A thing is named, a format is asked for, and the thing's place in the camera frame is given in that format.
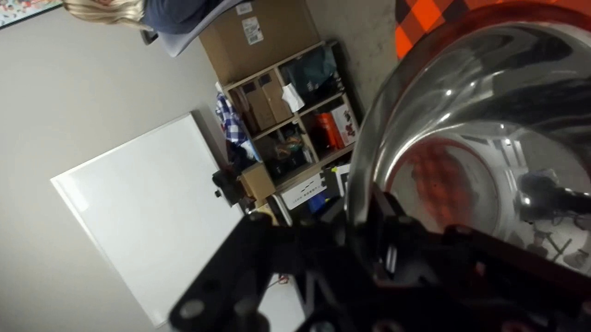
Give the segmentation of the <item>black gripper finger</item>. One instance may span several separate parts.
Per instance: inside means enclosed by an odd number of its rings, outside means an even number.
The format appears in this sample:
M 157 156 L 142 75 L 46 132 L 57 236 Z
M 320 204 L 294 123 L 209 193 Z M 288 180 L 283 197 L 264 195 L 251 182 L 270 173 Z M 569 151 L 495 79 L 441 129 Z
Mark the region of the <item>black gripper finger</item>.
M 270 332 L 259 311 L 270 278 L 281 271 L 290 228 L 268 214 L 244 215 L 172 306 L 175 332 Z

